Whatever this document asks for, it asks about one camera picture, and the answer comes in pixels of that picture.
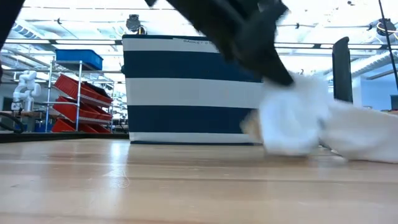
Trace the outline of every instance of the white towel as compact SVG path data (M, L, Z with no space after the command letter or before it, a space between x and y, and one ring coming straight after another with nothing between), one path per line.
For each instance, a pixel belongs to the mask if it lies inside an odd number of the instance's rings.
M321 141L347 159L398 163L398 116L334 100L320 78L292 75L289 88L264 82L258 113L243 123L267 153L305 156Z

